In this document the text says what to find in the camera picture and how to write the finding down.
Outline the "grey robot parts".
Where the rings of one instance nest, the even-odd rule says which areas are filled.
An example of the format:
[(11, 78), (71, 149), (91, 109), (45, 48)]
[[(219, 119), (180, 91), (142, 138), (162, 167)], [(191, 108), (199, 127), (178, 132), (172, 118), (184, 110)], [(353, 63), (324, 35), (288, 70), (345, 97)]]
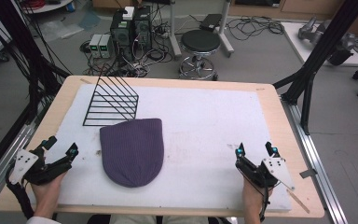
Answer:
[[(315, 22), (316, 17), (312, 17), (297, 32), (297, 37), (300, 40), (307, 39), (313, 46), (319, 42), (331, 21), (326, 20), (319, 24), (317, 28), (314, 28)], [(338, 41), (333, 52), (327, 57), (327, 61), (334, 66), (343, 64), (353, 55), (351, 51), (354, 49), (354, 47), (355, 35), (352, 33), (346, 33)]]

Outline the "black computer tower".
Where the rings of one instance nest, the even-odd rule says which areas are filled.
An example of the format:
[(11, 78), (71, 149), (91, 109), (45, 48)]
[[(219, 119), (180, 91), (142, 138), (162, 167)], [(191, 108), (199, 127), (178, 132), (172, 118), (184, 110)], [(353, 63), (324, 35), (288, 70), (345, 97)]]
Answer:
[(133, 25), (132, 21), (123, 19), (123, 12), (117, 11), (110, 26), (110, 32), (116, 47), (122, 56), (128, 61), (133, 61), (131, 44), (133, 42)]
[(150, 14), (150, 6), (138, 7), (133, 18), (138, 47), (145, 50), (152, 49)]

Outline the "white round table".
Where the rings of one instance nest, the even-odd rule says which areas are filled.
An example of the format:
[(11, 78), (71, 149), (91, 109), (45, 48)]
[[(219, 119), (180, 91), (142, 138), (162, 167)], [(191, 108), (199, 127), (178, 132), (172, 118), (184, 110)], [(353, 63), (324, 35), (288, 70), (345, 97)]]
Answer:
[(30, 7), (22, 7), (24, 13), (26, 14), (35, 14), (35, 13), (42, 13), (42, 12), (48, 12), (51, 10), (55, 10), (61, 7), (66, 7), (67, 5), (71, 5), (73, 3), (73, 0), (61, 0), (59, 4), (44, 4), (40, 8), (30, 8)]

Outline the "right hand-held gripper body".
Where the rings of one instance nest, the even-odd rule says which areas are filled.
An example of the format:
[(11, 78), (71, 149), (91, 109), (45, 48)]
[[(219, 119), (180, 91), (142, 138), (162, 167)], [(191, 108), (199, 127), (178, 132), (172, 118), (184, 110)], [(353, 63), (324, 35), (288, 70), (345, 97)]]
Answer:
[(268, 157), (256, 166), (247, 158), (241, 157), (235, 165), (243, 176), (259, 188), (273, 188), (278, 183), (283, 183), (290, 190), (296, 188), (283, 158)]

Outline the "black metal frame stand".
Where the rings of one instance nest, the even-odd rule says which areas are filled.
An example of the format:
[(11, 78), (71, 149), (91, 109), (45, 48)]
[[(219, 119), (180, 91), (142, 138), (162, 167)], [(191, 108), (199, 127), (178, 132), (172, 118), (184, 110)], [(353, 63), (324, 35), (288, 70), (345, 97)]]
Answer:
[(310, 134), (309, 116), (313, 80), (326, 59), (333, 52), (338, 41), (349, 30), (357, 17), (358, 0), (345, 0), (331, 20), (320, 41), (299, 70), (291, 76), (273, 84), (275, 89), (290, 84), (289, 89), (282, 95), (282, 99), (289, 105), (296, 105), (298, 97), (304, 94), (300, 127), (306, 135)]

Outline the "wooden table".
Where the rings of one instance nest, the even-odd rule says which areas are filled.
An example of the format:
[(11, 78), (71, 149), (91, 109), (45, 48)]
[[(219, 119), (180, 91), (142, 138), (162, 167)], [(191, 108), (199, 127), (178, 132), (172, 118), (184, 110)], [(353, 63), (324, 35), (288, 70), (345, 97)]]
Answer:
[(164, 159), (158, 176), (140, 188), (114, 183), (103, 169), (101, 124), (83, 123), (98, 77), (68, 77), (29, 149), (54, 135), (48, 161), (72, 144), (79, 154), (62, 183), (59, 211), (135, 215), (240, 217), (243, 177), (234, 150), (267, 160), (266, 143), (279, 149), (291, 178), (269, 198), (269, 217), (323, 217), (314, 184), (303, 177), (307, 165), (296, 140), (300, 126), (283, 110), (270, 84), (161, 78), (126, 78), (134, 90), (138, 119), (162, 121)]

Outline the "wooden stick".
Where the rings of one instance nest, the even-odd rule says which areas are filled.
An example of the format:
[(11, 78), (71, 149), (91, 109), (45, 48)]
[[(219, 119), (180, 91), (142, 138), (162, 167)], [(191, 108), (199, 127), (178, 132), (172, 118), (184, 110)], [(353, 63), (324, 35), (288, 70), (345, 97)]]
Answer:
[(291, 190), (287, 189), (286, 191), (307, 214), (310, 213), (309, 208)]

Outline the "person's right hand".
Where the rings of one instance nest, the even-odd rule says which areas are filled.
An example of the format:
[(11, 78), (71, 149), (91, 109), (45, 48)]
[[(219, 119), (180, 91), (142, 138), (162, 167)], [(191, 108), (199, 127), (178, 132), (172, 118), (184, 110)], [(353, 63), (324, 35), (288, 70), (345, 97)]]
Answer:
[(244, 216), (259, 215), (264, 202), (264, 189), (258, 189), (248, 179), (243, 179), (242, 204)]

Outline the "white platform board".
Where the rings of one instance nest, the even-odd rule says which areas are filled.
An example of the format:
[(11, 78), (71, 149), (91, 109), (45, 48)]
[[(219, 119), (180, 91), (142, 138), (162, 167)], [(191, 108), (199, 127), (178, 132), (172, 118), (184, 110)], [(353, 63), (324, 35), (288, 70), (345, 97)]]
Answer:
[[(296, 22), (283, 22), (282, 26), (284, 27), (285, 35), (290, 40), (293, 49), (296, 52), (296, 55), (303, 63), (305, 62), (311, 52), (313, 51), (313, 45), (309, 40), (301, 40), (297, 37), (298, 30), (304, 25), (304, 23)], [(342, 66), (358, 67), (358, 52), (354, 49), (351, 51), (352, 56), (350, 56)]]

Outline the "purple knitted beanie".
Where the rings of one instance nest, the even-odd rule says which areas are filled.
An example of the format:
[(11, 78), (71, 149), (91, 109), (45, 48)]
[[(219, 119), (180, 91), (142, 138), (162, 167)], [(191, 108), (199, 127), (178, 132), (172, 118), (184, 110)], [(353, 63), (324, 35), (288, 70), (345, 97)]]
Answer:
[(162, 121), (133, 119), (100, 129), (103, 169), (116, 184), (139, 188), (152, 182), (164, 161)]

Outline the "aluminium rail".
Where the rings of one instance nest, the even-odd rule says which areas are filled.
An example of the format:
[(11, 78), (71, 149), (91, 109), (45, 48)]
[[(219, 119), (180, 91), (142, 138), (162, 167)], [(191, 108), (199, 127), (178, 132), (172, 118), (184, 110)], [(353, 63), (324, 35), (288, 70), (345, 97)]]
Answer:
[(6, 183), (7, 168), (14, 160), (15, 154), (28, 145), (34, 132), (34, 125), (23, 125), (18, 131), (14, 131), (7, 140), (3, 141), (3, 145), (0, 147), (0, 150), (3, 151), (0, 156), (0, 188)]
[(339, 203), (334, 188), (324, 169), (323, 162), (314, 145), (312, 138), (300, 125), (301, 112), (297, 105), (289, 105), (282, 101), (283, 109), (292, 126), (292, 130), (299, 144), (300, 151), (309, 169), (315, 169), (317, 175), (311, 176), (325, 213), (329, 216), (332, 224), (349, 224), (344, 211)]

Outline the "grey power supply unit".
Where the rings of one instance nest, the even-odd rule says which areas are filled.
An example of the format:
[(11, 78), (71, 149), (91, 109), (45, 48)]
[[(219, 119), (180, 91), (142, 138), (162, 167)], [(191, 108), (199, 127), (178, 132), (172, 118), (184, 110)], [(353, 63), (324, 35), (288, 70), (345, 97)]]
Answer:
[(99, 43), (100, 43), (101, 38), (102, 38), (101, 35), (93, 35), (89, 42), (89, 49), (90, 49), (90, 52), (91, 52), (93, 58), (101, 57), (101, 53), (99, 50)]
[(99, 49), (102, 58), (110, 58), (112, 55), (111, 35), (102, 35), (99, 42)]

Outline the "person's left hand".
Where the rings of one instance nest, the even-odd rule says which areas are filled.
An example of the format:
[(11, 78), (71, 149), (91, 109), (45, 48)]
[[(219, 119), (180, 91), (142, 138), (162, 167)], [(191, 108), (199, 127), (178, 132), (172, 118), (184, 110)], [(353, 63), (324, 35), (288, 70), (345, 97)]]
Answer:
[(58, 206), (58, 199), (61, 192), (62, 180), (65, 173), (57, 176), (55, 179), (45, 185), (32, 184), (36, 207), (34, 215), (36, 217), (52, 218)]

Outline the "white foam mat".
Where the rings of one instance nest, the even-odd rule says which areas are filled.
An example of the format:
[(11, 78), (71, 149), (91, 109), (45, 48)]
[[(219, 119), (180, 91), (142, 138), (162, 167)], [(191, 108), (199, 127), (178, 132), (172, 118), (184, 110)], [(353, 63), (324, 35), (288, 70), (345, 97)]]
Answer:
[(158, 176), (130, 189), (106, 175), (99, 129), (83, 123), (93, 89), (91, 84), (79, 88), (48, 154), (59, 158), (70, 145), (79, 148), (62, 183), (62, 204), (240, 212), (242, 176), (235, 150), (244, 146), (254, 163), (268, 155), (269, 129), (255, 92), (137, 88), (136, 116), (161, 119), (165, 153)]

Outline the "black round stool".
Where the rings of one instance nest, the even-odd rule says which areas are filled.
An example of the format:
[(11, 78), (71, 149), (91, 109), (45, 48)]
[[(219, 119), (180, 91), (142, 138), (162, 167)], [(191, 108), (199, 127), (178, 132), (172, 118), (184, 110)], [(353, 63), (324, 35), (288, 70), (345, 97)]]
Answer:
[(217, 34), (205, 30), (192, 30), (181, 37), (180, 47), (190, 56), (185, 57), (179, 65), (180, 77), (190, 79), (218, 79), (218, 74), (208, 56), (215, 54), (220, 48)]

